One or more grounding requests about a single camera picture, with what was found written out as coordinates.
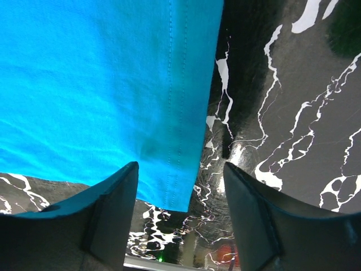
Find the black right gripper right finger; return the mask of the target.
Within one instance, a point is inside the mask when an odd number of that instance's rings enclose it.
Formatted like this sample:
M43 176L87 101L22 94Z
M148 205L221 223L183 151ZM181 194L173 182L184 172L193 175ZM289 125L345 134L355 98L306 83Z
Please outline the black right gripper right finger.
M312 206L223 169L241 270L360 270L360 213Z

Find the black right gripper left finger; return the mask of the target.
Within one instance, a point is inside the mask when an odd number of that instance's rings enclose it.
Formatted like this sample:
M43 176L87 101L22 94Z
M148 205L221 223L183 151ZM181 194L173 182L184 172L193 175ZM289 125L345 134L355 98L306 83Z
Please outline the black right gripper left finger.
M2 270L122 270L139 165L39 212L1 216Z

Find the blue t shirt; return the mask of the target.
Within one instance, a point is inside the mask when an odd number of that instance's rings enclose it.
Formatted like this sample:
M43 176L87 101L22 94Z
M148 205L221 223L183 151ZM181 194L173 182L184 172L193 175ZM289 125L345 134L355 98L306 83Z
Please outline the blue t shirt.
M92 186L131 161L137 197L187 212L222 1L2 1L1 171Z

